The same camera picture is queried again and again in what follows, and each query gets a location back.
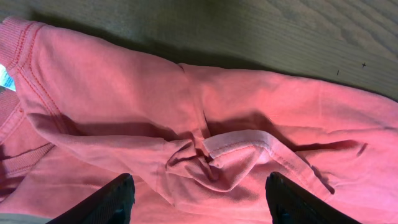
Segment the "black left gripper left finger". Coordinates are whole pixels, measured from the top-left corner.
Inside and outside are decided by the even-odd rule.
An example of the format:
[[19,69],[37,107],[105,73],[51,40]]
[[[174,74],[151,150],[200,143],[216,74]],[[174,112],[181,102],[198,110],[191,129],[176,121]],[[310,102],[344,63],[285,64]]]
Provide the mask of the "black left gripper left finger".
[[134,203],[134,180],[123,173],[47,224],[129,224]]

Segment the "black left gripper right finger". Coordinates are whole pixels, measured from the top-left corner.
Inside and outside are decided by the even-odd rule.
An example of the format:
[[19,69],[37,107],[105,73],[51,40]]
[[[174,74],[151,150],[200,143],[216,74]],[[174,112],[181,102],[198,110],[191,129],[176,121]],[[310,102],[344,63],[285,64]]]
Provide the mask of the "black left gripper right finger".
[[265,190],[273,224],[359,224],[279,172],[270,173]]

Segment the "orange printed t-shirt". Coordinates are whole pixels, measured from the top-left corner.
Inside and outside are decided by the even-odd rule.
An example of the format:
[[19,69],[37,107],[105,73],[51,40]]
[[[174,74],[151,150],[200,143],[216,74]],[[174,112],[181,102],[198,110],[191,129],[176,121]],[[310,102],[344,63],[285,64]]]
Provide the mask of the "orange printed t-shirt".
[[361,223],[397,222],[397,103],[258,70],[176,64],[1,22],[1,212],[55,218],[121,173],[133,223],[270,223],[280,172]]

